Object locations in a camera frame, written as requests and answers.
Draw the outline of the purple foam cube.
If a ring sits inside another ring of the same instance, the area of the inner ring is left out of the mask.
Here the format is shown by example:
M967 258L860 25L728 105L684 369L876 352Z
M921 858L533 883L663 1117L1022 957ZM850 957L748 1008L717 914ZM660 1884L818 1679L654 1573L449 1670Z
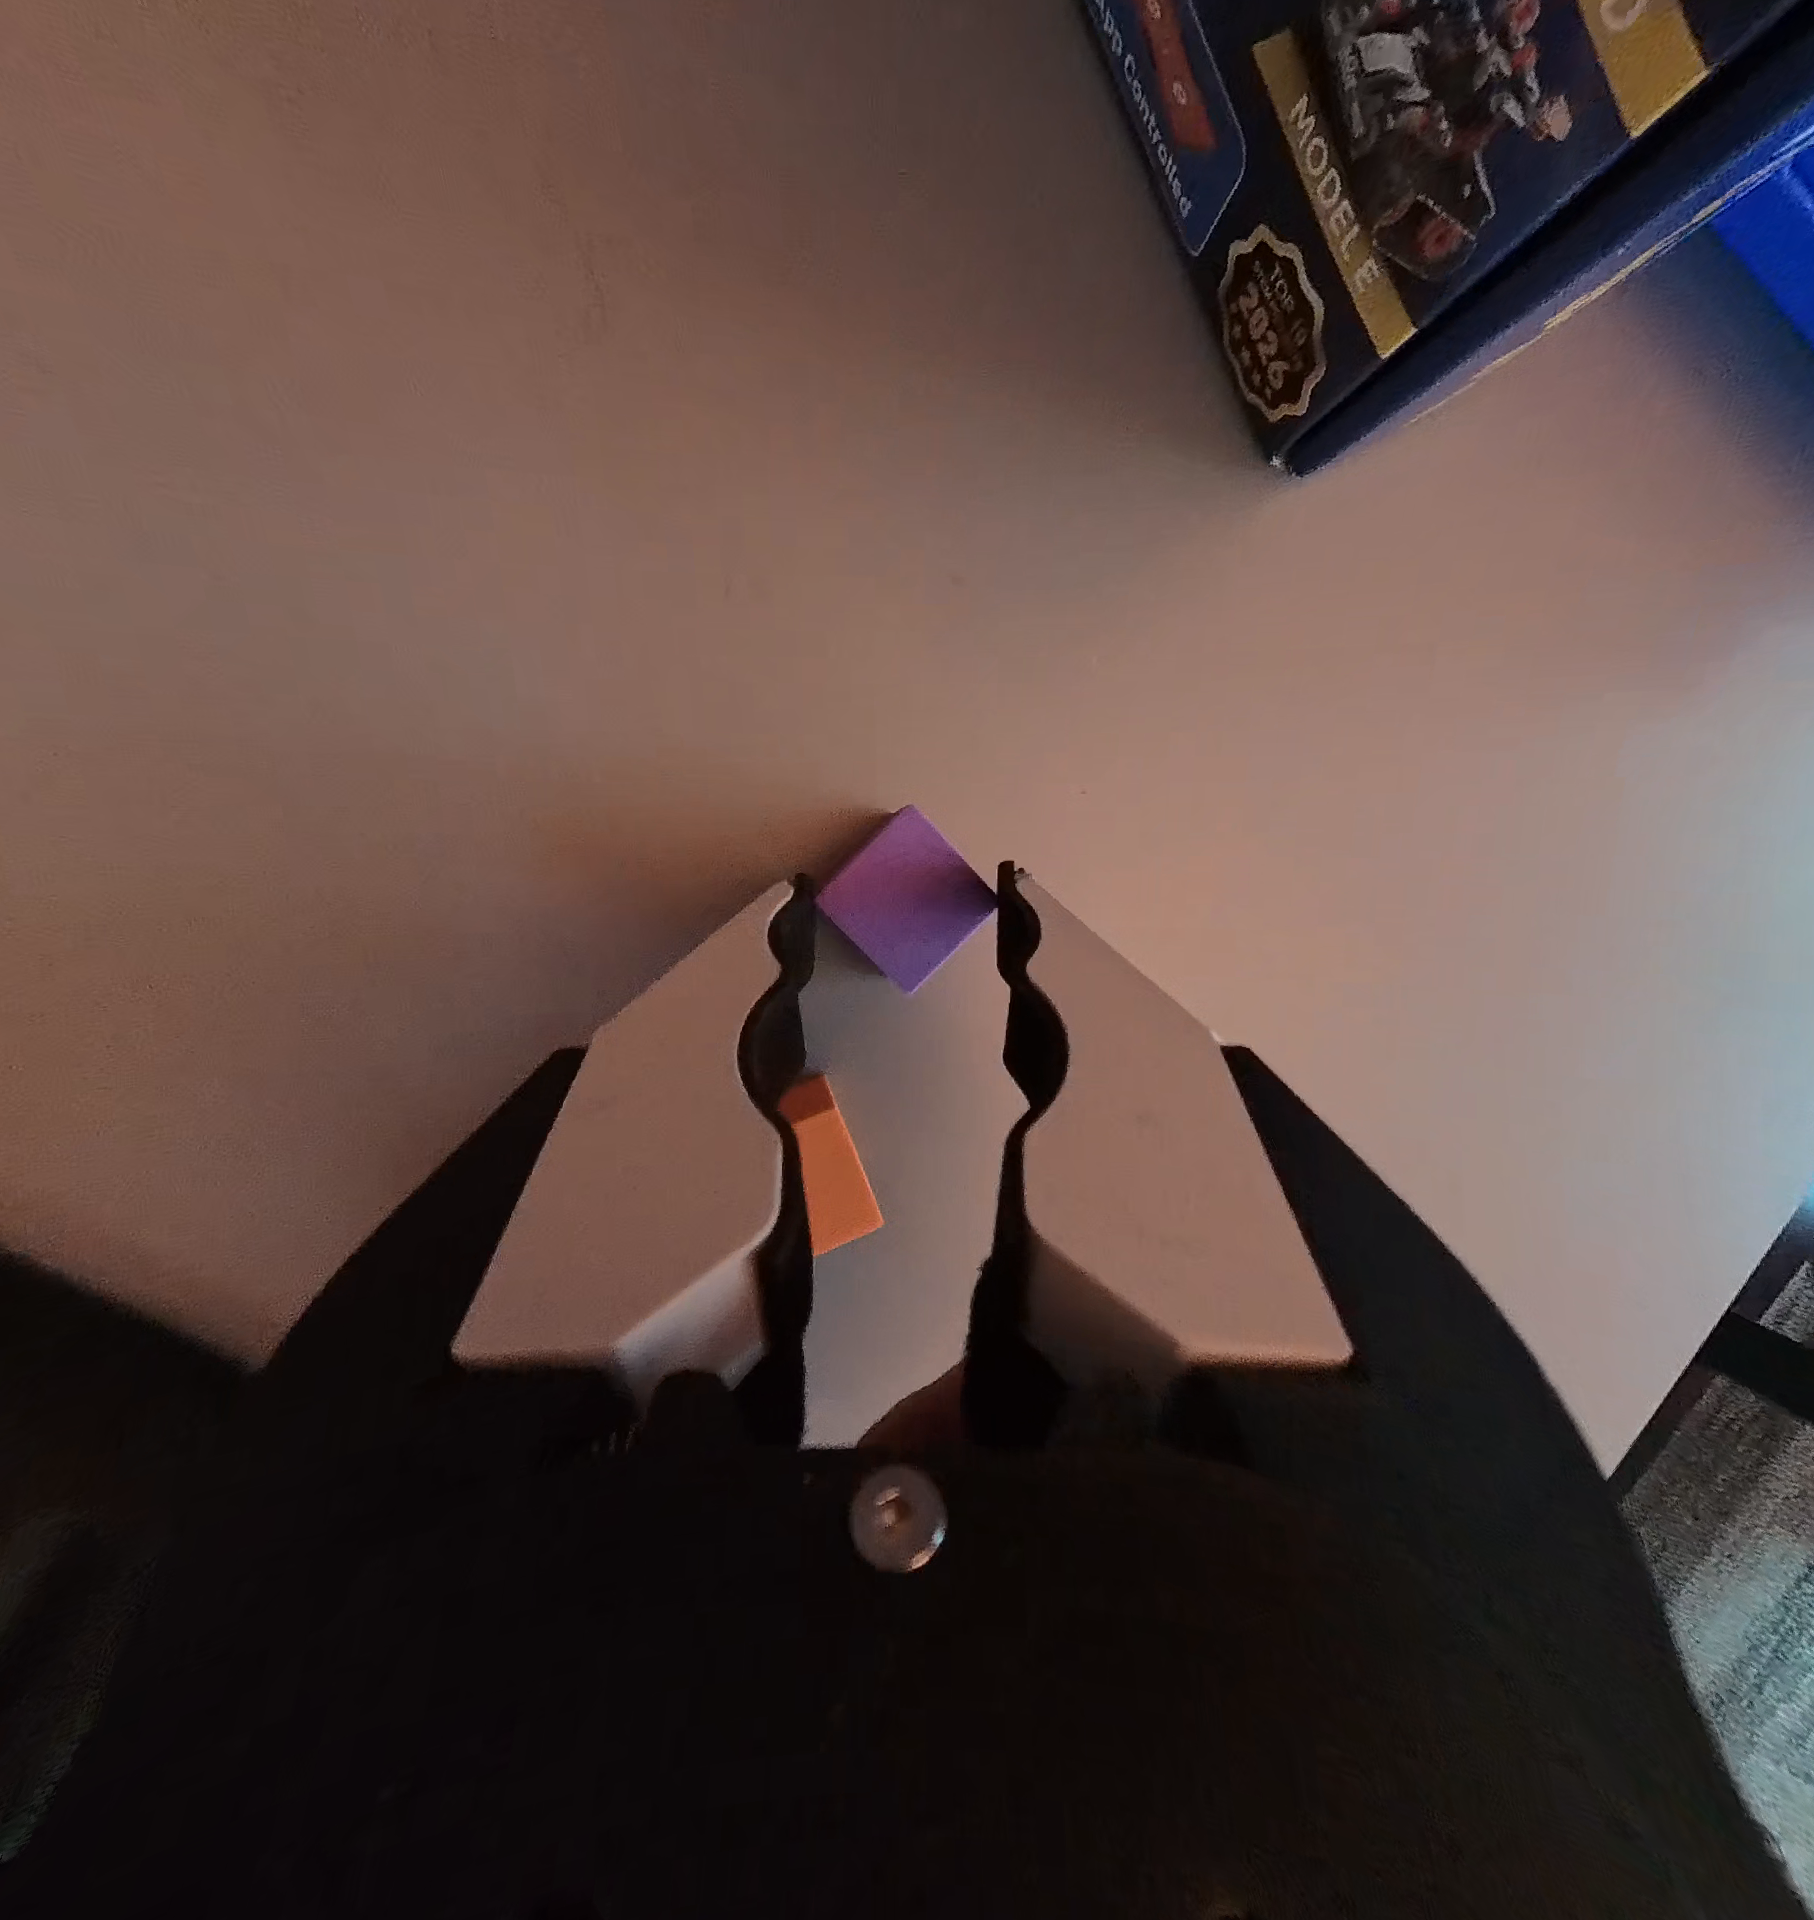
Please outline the purple foam cube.
M996 890L919 811L889 814L816 896L820 916L914 997L998 914Z

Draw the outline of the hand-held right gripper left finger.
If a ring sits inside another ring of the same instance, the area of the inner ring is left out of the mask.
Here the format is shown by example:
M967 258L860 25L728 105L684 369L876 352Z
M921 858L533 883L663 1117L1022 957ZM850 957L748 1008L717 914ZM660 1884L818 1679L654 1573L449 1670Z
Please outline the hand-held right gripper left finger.
M583 1366L643 1414L680 1374L758 1440L805 1426L813 1252L793 1125L818 900L778 880L589 1036L463 1320L467 1370Z

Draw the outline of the orange foam cube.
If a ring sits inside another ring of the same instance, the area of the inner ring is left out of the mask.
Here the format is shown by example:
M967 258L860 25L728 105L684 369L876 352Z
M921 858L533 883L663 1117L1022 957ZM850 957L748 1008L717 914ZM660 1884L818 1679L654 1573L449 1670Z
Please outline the orange foam cube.
M824 1258L876 1236L884 1212L828 1077L793 1082L778 1111L798 1147L810 1255Z

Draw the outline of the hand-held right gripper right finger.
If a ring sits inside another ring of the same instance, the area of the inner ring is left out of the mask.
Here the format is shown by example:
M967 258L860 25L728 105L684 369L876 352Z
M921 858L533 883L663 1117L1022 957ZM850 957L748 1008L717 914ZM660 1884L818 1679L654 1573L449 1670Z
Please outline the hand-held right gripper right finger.
M1154 1426L1193 1381L1344 1373L1351 1337L1223 1042L1012 860L992 952L1020 1111L967 1312L967 1436L1042 1442L1106 1394Z

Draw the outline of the blue toy robot box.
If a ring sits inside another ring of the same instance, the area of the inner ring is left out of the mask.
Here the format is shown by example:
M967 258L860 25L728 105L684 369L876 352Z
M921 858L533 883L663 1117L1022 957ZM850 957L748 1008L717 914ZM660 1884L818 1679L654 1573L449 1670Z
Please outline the blue toy robot box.
M1814 3L1084 3L1264 461L1310 477L1814 141Z

